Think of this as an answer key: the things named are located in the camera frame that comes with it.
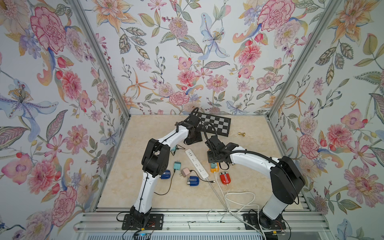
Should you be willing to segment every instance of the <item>orange flower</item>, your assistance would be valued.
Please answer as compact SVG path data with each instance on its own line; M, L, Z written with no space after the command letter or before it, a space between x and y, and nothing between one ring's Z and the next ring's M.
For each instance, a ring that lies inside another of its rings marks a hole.
M350 40L360 45L360 27L373 22L369 14L380 1L376 0L347 0L344 4L344 10L337 13L329 28L335 28L335 38L332 42L334 44L344 35Z
M123 0L92 0L96 6L93 11L97 13L96 23L109 22L118 34L120 34L121 23L139 23L131 14L127 13L132 7L131 4Z

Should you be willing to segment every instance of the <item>blue power adapter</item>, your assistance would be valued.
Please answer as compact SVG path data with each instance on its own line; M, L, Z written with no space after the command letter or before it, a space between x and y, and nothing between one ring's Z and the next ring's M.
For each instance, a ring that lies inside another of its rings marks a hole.
M196 176L189 176L187 179L187 184L192 186L197 186L199 184L199 178Z
M170 178L170 170L166 170L161 176L160 179L168 179Z

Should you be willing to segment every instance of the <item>beige tabletop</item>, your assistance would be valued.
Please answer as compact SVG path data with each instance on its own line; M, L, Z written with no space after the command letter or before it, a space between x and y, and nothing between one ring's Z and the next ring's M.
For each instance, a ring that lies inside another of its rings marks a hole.
M219 139L227 144L236 143L250 151L260 152L266 156L281 157L272 133L263 116L232 116L229 137L219 136ZM148 141L151 138L159 139L170 133L175 128L175 122L184 120L186 116L175 115L133 115L123 142L116 156L106 186L101 195L98 207L130 208L136 201L142 181L141 159ZM210 172L210 164L207 160L207 146L203 141L192 145L179 145L191 149L206 171L209 179L214 180L214 174ZM187 157L185 150L177 150L175 156L170 154L168 168L173 173L174 162L181 162L181 169L196 170ZM226 170L230 174L231 183L225 186L218 177L219 184L224 192L253 192L256 195L255 204L262 208L272 194L271 181L261 173L248 167L236 164ZM159 179L156 192L166 193L170 179ZM217 184L213 186L219 193ZM232 195L229 198L241 203L247 203L252 199L251 195ZM231 204L231 208L240 208L237 204ZM212 191L208 183L200 181L196 187L187 185L187 178L180 175L177 170L172 180L172 186L168 194L164 196L154 195L152 208L158 209L223 209L220 201ZM287 209L303 209L302 205L292 204Z

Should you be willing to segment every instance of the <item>black mounting plate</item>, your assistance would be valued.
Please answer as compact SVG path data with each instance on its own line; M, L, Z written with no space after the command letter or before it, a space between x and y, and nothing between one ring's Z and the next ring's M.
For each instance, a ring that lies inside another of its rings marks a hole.
M149 214L148 225L155 224L151 227L146 227L146 230L163 230L164 214ZM136 230L142 226L131 226L131 215L126 214L122 222L121 230Z
M258 221L257 220L257 214L243 214L242 216L243 216L244 221L248 222L249 224L253 225L255 228L260 230L259 224L257 222ZM279 222L283 229L286 229L285 221L283 220L283 216L281 214L279 215L279 217L275 221ZM269 230L281 230L280 225L276 222L275 222L275 224L273 224L271 226L271 228ZM244 224L244 225L245 225L246 230L254 230L253 228L251 228L247 224Z

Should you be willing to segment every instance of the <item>pink flower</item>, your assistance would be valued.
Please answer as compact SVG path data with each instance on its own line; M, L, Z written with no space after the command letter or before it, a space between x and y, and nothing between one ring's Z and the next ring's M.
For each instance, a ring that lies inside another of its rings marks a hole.
M72 149L72 155L78 154L80 148L88 146L87 129L83 128L83 125L73 126L72 132L68 131L69 137L66 137L64 141L67 143L67 149Z
M66 71L61 79L61 84L65 95L71 100L77 99L80 96L81 82L77 73Z
M362 115L359 109L355 109L341 118L341 123L345 124L350 129L360 129L364 127Z
M41 46L58 54L65 46L65 31L60 18L46 7L36 7L31 27Z
M195 74L190 69L185 69L179 73L177 79L183 84L192 83L195 80Z
M252 74L253 69L255 68L254 65L246 65L239 71L239 76L243 78L249 78Z
M313 136L314 131L317 127L317 120L314 120L313 118L307 117L303 119L303 121L300 123L300 128L302 133L306 135Z
M53 204L52 224L60 227L70 218L76 206L76 198L76 190L71 186L59 193L59 197Z
M354 159L357 159L358 157L360 157L361 161L364 163L365 166L368 167L368 165L365 163L369 163L370 165L372 166L376 166L376 163L370 159L368 159L367 157L376 157L375 154L372 154L372 153L364 153L365 151L367 151L369 149L369 146L368 145L364 145L361 149L359 148L359 144L360 142L359 141L355 141L355 148L353 148L351 145L348 144L348 147L349 149L351 150L351 152L353 153L356 153L353 158Z
M276 75L273 72L268 72L264 77L257 79L257 88L256 91L262 91L268 89L275 85L275 83L279 82L283 79L283 75Z
M291 0L269 0L262 8L257 24L262 23L262 31L272 31L286 23L295 10Z
M94 122L97 122L97 121L99 121L101 119L101 114L102 114L101 111L99 111L99 110L92 110L91 113L92 113L91 114L91 118L92 118L92 120Z
M319 156L317 150L319 145L316 140L309 135L302 135L299 139L301 152L309 159L315 159Z
M32 169L31 175L28 179L31 193L39 194L40 191L46 191L54 181L56 174L55 164L49 160L38 162Z
M224 88L228 87L227 85L228 79L224 78L223 75L218 76L218 74L215 75L215 77L211 76L207 80L207 88L213 89L215 92L219 93L224 90Z
M83 92L79 96L79 103L80 103L80 108L84 112L87 112L86 109L92 106L91 100L89 99L88 94L85 90L83 90Z
M384 185L376 182L379 178L376 174L368 176L369 168L354 166L352 172L348 169L345 170L344 178L349 181L347 184L348 193L350 197L356 197L356 200L362 204L363 197L365 204L370 207L375 207L376 203L383 204L383 195L380 192L384 191Z
M191 58L186 59L183 57L179 57L179 67L178 67L179 70L189 69L191 65L192 65Z
M197 70L196 72L197 72L196 77L203 77L203 79L205 76L208 76L208 77L212 76L212 75L210 75L212 73L212 71L210 71L209 68L206 68L205 70L204 70L204 68L201 68L200 71Z
M52 138L53 144L48 143L48 144L46 145L47 148L52 149L52 150L49 151L49 152L46 152L46 153L44 154L45 157L48 157L49 155L52 154L52 158L51 158L51 159L54 159L54 158L56 157L56 154L57 154L58 152L61 152L61 149L59 149L59 147L64 143L64 140L61 141L61 138L62 138L62 137L63 137L63 136L62 136L61 134L59 135L59 138L58 138L58 139L56 139L56 137L53 137L53 138Z
M179 17L175 17L168 25L170 31L177 38L183 38L188 33L187 23Z
M347 145L353 140L353 134L351 131L343 127L341 124L331 125L328 128L327 133L328 140L336 147L347 147Z
M249 91L249 86L243 81L242 83L239 83L237 85L238 89L241 90L242 92Z
M159 95L162 97L169 97L174 93L172 85L169 83L163 84L159 86Z
M169 101L175 105L181 106L189 101L189 95L179 91L169 96Z
M103 83L97 84L97 91L99 92L97 94L97 100L103 103L103 106L106 108L108 106L108 101L109 101L109 92L108 92L108 84L105 79Z
M248 65L254 63L261 55L260 47L253 44L246 46L239 56L239 62L242 65Z
M152 3L149 3L148 6L152 7L151 10L154 10L156 7L160 10L160 7L164 6L167 3L162 3L162 0L151 0Z
M31 168L32 160L28 154L24 154L20 159L13 160L5 165L1 172L20 185L26 181Z

